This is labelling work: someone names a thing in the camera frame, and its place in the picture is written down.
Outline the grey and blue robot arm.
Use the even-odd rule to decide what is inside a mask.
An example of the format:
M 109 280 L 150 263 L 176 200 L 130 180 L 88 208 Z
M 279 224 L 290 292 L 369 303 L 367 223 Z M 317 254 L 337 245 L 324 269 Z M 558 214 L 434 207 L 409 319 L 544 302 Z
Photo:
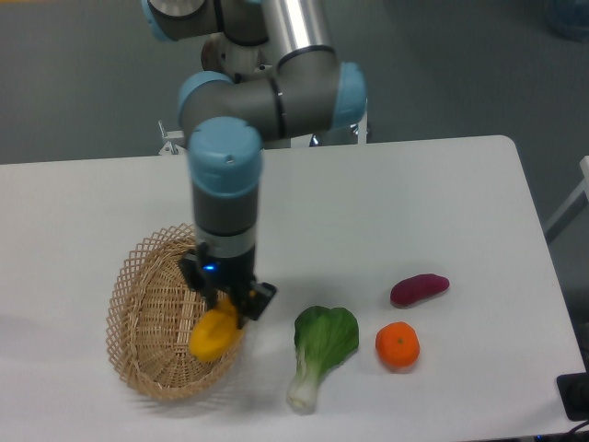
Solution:
M 162 41 L 205 36 L 214 60 L 181 86 L 196 247 L 180 267 L 208 308 L 228 295 L 242 328 L 275 295 L 254 273 L 262 150 L 358 123 L 364 75 L 343 63 L 319 1 L 145 1 Z

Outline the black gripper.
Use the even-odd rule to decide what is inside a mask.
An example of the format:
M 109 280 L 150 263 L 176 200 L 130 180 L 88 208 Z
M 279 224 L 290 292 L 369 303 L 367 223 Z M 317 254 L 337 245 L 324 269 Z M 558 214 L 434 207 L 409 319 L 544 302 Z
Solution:
M 211 245 L 199 240 L 195 250 L 179 259 L 187 287 L 197 291 L 207 308 L 215 308 L 218 292 L 224 292 L 237 310 L 237 328 L 260 319 L 278 292 L 275 285 L 259 282 L 254 275 L 256 243 L 230 257 L 213 255 Z

